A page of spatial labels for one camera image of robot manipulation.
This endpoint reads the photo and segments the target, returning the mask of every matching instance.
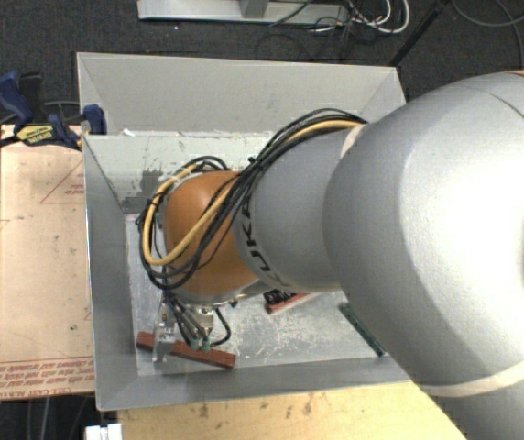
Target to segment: gray robot arm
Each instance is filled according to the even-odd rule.
[[[306,142],[246,210],[235,241],[262,281],[341,285],[468,438],[524,438],[523,76],[454,83]]]

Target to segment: wooden board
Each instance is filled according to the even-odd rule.
[[[94,390],[82,154],[0,151],[0,401]]]
[[[118,413],[131,440],[464,440],[413,383]]]

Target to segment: yellow clamp label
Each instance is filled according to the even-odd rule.
[[[54,135],[52,131],[53,127],[50,125],[25,126],[16,134],[16,137],[23,142],[27,142],[29,145],[34,145],[42,140],[53,138]]]

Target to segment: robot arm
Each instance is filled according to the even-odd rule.
[[[524,438],[524,74],[454,83],[375,124],[332,116],[287,130],[279,160],[265,148],[247,174],[182,170],[164,201],[167,248],[195,222],[204,231],[153,277],[196,308],[256,281],[342,288],[468,438]]]

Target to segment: clamp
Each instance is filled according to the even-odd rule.
[[[0,104],[17,117],[14,135],[0,140],[0,147],[21,141],[30,147],[56,145],[81,150],[81,136],[69,128],[73,122],[82,123],[82,135],[107,133],[104,112],[97,104],[86,105],[82,114],[68,119],[47,115],[42,76],[36,72],[18,75],[11,71],[1,77]]]

